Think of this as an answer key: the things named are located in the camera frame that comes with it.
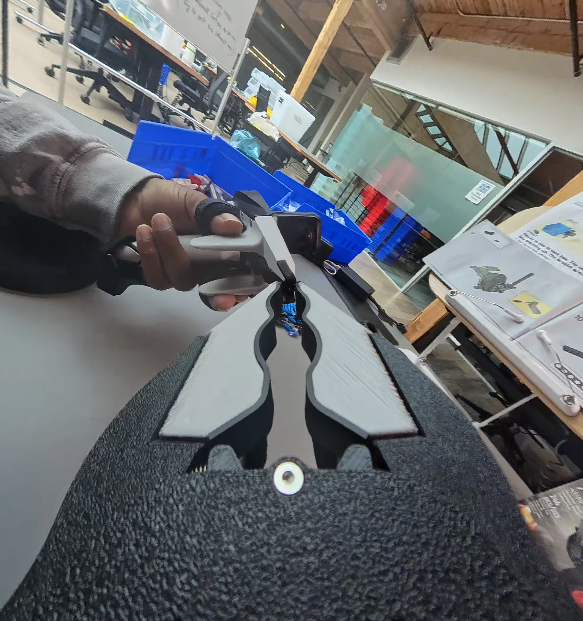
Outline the long wooden table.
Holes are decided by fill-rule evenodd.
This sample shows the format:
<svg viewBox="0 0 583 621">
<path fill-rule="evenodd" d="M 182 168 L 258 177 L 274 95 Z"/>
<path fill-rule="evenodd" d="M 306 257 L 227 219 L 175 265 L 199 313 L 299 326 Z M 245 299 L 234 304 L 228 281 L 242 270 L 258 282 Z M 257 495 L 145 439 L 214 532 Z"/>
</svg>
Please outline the long wooden table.
<svg viewBox="0 0 583 621">
<path fill-rule="evenodd" d="M 163 64 L 168 65 L 185 84 L 201 95 L 206 94 L 210 83 L 193 66 L 196 49 L 144 2 L 109 1 L 103 9 L 109 19 L 126 28 L 135 39 L 132 48 L 139 71 L 144 71 L 146 66 L 156 71 Z"/>
</svg>

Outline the whiteboard on metal stand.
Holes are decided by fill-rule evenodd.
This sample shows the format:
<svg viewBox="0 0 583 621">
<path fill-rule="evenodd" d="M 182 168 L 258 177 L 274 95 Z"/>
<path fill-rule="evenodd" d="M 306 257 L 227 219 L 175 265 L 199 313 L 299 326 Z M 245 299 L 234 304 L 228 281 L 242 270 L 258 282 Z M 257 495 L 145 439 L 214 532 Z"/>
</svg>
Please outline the whiteboard on metal stand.
<svg viewBox="0 0 583 621">
<path fill-rule="evenodd" d="M 45 68 L 46 74 L 58 79 L 59 104 L 64 103 L 65 85 L 67 82 L 68 68 L 77 68 L 80 52 L 77 47 L 69 42 L 71 15 L 74 1 L 40 1 L 39 6 L 47 5 L 59 17 L 64 20 L 63 31 L 53 32 L 41 23 L 31 20 L 29 17 L 15 13 L 19 23 L 28 21 L 33 26 L 42 29 L 41 38 L 56 40 L 62 45 L 61 61 Z M 196 49 L 193 66 L 199 74 L 204 76 L 209 83 L 219 75 L 222 70 L 231 75 L 229 84 L 225 89 L 222 102 L 218 108 L 215 120 L 202 122 L 202 115 L 194 112 L 197 119 L 195 124 L 203 128 L 203 131 L 215 134 L 219 122 L 222 119 L 225 106 L 231 95 L 234 81 L 239 67 L 249 48 L 249 39 L 245 37 L 250 21 L 257 5 L 256 1 L 143 1 L 144 4 L 161 17 L 168 25 L 173 27 L 180 35 L 183 35 Z M 112 75 L 118 77 L 116 87 L 132 101 L 134 119 L 156 120 L 152 114 L 154 104 L 158 107 L 171 106 L 177 91 L 173 86 L 175 80 L 180 79 L 175 75 L 171 67 L 163 64 L 161 70 L 154 71 L 146 66 L 144 71 L 139 71 L 139 62 L 132 48 L 132 39 L 127 30 L 126 39 L 131 46 L 132 68 L 114 71 L 103 65 L 97 59 L 84 53 L 84 57 L 100 65 Z"/>
</svg>

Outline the blue plastic bin with bags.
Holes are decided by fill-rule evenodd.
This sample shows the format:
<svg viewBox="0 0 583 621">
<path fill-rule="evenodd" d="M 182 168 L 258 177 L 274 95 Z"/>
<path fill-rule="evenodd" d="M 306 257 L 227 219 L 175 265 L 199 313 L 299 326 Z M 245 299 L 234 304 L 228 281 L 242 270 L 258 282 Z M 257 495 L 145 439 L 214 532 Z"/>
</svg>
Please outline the blue plastic bin with bags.
<svg viewBox="0 0 583 621">
<path fill-rule="evenodd" d="M 282 182 L 287 187 L 288 192 L 285 197 L 272 207 L 272 210 L 288 213 L 306 212 L 320 216 L 322 222 L 321 236 L 333 247 L 329 256 L 331 260 L 349 264 L 350 261 L 367 249 L 371 242 L 370 237 L 346 213 L 280 170 L 276 171 L 273 177 Z M 342 226 L 322 215 L 323 210 L 326 208 L 336 208 L 342 212 L 346 225 Z"/>
</svg>

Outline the large blue plastic bin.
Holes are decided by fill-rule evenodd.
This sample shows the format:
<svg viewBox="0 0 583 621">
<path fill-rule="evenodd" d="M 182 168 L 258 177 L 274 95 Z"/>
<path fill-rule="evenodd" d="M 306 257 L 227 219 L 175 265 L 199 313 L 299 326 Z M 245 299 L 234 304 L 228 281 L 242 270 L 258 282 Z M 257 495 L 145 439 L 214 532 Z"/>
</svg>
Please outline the large blue plastic bin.
<svg viewBox="0 0 583 621">
<path fill-rule="evenodd" d="M 127 160 L 167 180 L 207 176 L 230 195 L 256 191 L 271 208 L 291 190 L 222 138 L 171 125 L 140 121 Z"/>
</svg>

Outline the stack of red bins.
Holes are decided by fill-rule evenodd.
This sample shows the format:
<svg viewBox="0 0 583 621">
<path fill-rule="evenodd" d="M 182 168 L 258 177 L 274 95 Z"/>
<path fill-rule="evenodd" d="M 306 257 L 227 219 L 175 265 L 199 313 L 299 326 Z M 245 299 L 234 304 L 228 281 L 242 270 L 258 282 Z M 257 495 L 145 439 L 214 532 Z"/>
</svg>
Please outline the stack of red bins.
<svg viewBox="0 0 583 621">
<path fill-rule="evenodd" d="M 363 211 L 357 224 L 368 237 L 373 237 L 397 209 L 397 205 L 369 184 L 361 191 L 360 198 Z"/>
</svg>

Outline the grey desk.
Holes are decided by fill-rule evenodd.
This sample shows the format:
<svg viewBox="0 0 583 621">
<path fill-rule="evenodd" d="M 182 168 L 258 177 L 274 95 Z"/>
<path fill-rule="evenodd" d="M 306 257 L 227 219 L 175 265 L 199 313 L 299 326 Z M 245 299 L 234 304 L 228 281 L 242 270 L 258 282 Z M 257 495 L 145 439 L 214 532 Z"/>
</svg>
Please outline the grey desk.
<svg viewBox="0 0 583 621">
<path fill-rule="evenodd" d="M 86 455 L 140 389 L 230 313 L 196 291 L 0 289 L 0 609 Z"/>
</svg>

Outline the person's left hand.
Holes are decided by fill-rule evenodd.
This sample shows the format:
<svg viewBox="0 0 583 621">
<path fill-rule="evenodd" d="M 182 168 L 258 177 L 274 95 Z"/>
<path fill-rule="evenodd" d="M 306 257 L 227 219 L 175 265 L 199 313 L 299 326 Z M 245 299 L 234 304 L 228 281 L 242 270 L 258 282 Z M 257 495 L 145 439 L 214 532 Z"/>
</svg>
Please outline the person's left hand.
<svg viewBox="0 0 583 621">
<path fill-rule="evenodd" d="M 190 291 L 231 274 L 230 261 L 194 262 L 180 243 L 180 236 L 200 232 L 194 213 L 206 199 L 198 190 L 160 178 L 145 180 L 126 196 L 117 231 L 120 237 L 135 237 L 150 288 Z"/>
</svg>

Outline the person's left forearm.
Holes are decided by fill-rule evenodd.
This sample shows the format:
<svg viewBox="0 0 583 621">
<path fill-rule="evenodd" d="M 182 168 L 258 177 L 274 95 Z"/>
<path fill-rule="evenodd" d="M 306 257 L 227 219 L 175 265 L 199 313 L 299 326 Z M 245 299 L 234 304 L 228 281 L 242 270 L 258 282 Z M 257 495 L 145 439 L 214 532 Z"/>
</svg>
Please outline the person's left forearm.
<svg viewBox="0 0 583 621">
<path fill-rule="evenodd" d="M 126 196 L 153 178 L 158 176 L 0 84 L 0 201 L 110 242 Z"/>
</svg>

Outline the light blue plastic bag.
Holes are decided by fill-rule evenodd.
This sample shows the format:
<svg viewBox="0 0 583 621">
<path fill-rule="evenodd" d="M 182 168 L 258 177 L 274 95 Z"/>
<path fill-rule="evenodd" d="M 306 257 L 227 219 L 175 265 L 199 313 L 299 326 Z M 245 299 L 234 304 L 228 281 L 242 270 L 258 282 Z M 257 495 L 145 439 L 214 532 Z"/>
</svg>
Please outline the light blue plastic bag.
<svg viewBox="0 0 583 621">
<path fill-rule="evenodd" d="M 230 139 L 230 145 L 254 161 L 260 161 L 261 143 L 252 133 L 236 129 Z"/>
</svg>

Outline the stack of blue bins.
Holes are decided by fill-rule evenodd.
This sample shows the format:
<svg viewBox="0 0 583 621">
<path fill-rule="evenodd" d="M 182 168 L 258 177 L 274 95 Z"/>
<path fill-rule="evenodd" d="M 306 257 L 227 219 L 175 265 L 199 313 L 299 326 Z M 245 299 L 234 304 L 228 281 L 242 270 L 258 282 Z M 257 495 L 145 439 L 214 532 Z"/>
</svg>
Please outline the stack of blue bins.
<svg viewBox="0 0 583 621">
<path fill-rule="evenodd" d="M 423 229 L 420 222 L 396 207 L 373 235 L 366 250 L 377 262 L 393 266 L 410 249 Z"/>
</svg>

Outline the printed toy set box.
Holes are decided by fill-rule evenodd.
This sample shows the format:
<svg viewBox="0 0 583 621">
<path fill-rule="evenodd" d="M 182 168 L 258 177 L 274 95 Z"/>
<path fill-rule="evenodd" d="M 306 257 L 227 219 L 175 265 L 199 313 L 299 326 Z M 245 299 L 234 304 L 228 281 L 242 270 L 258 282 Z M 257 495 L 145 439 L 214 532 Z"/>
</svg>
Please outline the printed toy set box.
<svg viewBox="0 0 583 621">
<path fill-rule="evenodd" d="M 583 478 L 531 496 L 519 508 L 583 613 Z"/>
</svg>

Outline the pile of blue black pins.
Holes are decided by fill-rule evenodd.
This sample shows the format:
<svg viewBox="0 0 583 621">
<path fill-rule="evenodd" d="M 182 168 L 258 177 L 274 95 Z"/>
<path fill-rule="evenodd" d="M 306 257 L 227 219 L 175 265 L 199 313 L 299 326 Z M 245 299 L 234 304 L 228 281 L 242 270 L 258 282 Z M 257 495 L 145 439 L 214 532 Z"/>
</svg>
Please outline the pile of blue black pins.
<svg viewBox="0 0 583 621">
<path fill-rule="evenodd" d="M 291 337 L 299 337 L 303 332 L 303 321 L 297 312 L 295 302 L 283 304 L 277 315 L 276 324 L 287 331 Z"/>
</svg>

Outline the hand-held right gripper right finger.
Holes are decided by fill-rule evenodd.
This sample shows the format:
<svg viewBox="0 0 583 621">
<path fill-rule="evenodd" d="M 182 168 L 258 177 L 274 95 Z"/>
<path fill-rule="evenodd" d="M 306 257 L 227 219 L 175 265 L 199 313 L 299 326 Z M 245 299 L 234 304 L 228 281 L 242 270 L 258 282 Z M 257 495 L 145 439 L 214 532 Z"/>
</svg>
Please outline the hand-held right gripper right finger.
<svg viewBox="0 0 583 621">
<path fill-rule="evenodd" d="M 363 439 L 417 435 L 371 332 L 303 283 L 297 285 L 301 300 L 303 336 L 316 344 L 306 379 L 311 403 Z"/>
</svg>

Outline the small wall sign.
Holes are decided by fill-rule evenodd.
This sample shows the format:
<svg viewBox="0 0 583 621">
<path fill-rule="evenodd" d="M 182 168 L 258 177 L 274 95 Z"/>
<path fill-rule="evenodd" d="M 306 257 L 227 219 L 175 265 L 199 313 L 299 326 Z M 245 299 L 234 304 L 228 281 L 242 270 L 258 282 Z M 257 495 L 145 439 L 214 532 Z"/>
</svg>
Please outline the small wall sign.
<svg viewBox="0 0 583 621">
<path fill-rule="evenodd" d="M 479 180 L 479 182 L 465 195 L 465 199 L 474 205 L 479 205 L 484 201 L 493 190 L 496 184 L 488 180 Z"/>
</svg>

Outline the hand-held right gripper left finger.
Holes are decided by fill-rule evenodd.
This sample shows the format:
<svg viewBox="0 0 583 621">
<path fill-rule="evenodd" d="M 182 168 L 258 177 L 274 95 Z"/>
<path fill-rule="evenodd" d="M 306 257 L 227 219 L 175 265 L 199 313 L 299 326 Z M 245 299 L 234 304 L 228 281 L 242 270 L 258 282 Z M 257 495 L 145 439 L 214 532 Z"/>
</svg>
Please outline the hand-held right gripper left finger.
<svg viewBox="0 0 583 621">
<path fill-rule="evenodd" d="M 209 332 L 160 437 L 212 440 L 265 404 L 268 358 L 277 345 L 276 310 L 273 283 Z"/>
</svg>

